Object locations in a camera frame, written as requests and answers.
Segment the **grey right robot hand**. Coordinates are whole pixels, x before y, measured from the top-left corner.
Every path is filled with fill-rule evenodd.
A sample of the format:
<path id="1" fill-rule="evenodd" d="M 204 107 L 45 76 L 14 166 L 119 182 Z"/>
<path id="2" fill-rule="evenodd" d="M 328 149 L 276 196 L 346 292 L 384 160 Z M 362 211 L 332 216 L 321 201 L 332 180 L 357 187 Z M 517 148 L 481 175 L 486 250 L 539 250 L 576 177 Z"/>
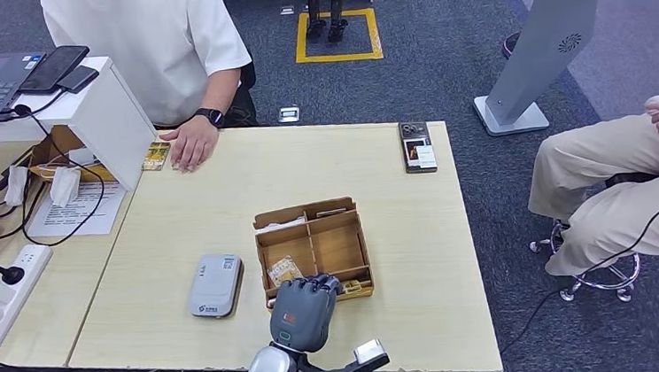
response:
<path id="1" fill-rule="evenodd" d="M 321 350 L 341 289 L 340 281 L 328 273 L 284 281 L 270 316 L 272 341 L 296 352 Z"/>

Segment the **person's left hand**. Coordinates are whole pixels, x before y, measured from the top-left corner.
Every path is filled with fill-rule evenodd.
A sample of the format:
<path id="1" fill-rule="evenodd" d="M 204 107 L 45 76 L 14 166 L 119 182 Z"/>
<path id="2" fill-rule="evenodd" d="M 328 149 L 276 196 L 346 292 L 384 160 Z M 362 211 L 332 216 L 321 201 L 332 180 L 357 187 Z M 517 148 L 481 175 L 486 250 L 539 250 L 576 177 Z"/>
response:
<path id="1" fill-rule="evenodd" d="M 172 142 L 170 160 L 173 167 L 182 171 L 194 171 L 213 153 L 219 141 L 220 130 L 207 118 L 197 117 L 159 135 L 162 141 Z"/>

